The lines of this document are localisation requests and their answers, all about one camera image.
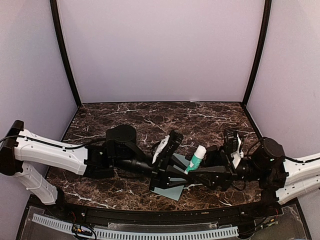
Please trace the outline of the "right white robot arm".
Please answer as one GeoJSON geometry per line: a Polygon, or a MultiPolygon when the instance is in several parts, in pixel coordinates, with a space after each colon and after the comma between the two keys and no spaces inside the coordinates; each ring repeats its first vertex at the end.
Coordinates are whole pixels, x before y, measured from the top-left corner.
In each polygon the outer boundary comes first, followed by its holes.
{"type": "Polygon", "coordinates": [[[298,159],[285,155],[274,139],[262,137],[247,153],[238,135],[226,136],[221,148],[198,147],[185,173],[211,190],[226,191],[235,181],[257,181],[261,201],[255,213],[266,217],[275,203],[285,204],[320,186],[320,155],[298,159]]]}

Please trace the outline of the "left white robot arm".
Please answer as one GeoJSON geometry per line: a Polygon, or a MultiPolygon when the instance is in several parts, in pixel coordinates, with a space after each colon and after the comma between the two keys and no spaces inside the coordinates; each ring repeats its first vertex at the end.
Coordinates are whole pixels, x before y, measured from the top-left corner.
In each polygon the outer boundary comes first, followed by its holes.
{"type": "Polygon", "coordinates": [[[149,188],[171,189],[192,182],[186,166],[174,156],[183,136],[175,131],[160,141],[153,156],[137,146],[136,129],[127,124],[106,131],[102,138],[82,145],[37,136],[16,120],[0,141],[0,172],[13,176],[36,195],[60,218],[67,218],[70,206],[64,202],[64,192],[48,183],[33,163],[67,170],[91,179],[114,177],[114,170],[141,173],[150,179],[149,188]]]}

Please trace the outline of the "teal green envelope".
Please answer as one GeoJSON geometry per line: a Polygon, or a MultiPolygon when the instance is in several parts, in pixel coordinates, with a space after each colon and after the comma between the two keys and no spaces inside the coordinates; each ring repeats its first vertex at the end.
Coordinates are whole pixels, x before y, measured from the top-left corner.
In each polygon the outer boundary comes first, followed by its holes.
{"type": "MultiPolygon", "coordinates": [[[[187,160],[185,158],[185,156],[183,156],[181,154],[174,153],[173,156],[175,156],[184,165],[185,168],[190,163],[190,161],[187,160]]],[[[178,201],[180,199],[180,196],[183,192],[184,187],[185,187],[185,185],[175,186],[175,187],[171,187],[168,189],[161,189],[158,187],[152,187],[150,191],[155,194],[158,194],[160,196],[164,196],[166,198],[169,198],[171,200],[178,201]]]]}

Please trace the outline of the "green white glue stick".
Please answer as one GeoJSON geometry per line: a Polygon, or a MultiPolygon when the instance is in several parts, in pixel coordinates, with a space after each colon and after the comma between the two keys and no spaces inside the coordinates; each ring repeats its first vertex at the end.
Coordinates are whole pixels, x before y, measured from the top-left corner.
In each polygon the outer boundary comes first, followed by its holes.
{"type": "Polygon", "coordinates": [[[200,163],[204,159],[206,153],[207,153],[207,149],[204,146],[199,145],[197,147],[196,151],[194,152],[194,154],[189,162],[189,165],[185,169],[184,173],[188,174],[190,171],[197,170],[200,163]]]}

